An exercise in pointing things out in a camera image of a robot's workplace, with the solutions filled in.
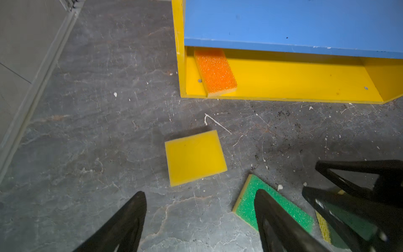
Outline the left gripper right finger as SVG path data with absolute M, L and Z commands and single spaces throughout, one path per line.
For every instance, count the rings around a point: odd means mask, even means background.
M 328 251 L 265 190 L 257 191 L 254 206 L 264 252 Z

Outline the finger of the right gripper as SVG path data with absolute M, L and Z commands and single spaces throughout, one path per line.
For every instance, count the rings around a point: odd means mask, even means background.
M 315 169 L 351 196 L 403 206 L 401 160 L 318 161 Z
M 303 197 L 353 252 L 401 252 L 403 209 L 305 187 Z

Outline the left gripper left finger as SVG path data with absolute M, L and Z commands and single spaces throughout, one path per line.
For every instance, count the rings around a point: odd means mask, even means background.
M 139 247 L 147 199 L 138 191 L 99 230 L 78 246 L 76 252 L 136 252 Z

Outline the orange yellow sponge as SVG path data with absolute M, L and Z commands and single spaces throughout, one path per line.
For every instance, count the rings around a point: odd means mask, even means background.
M 235 76 L 222 49 L 196 49 L 194 58 L 207 97 L 218 97 L 237 90 Z

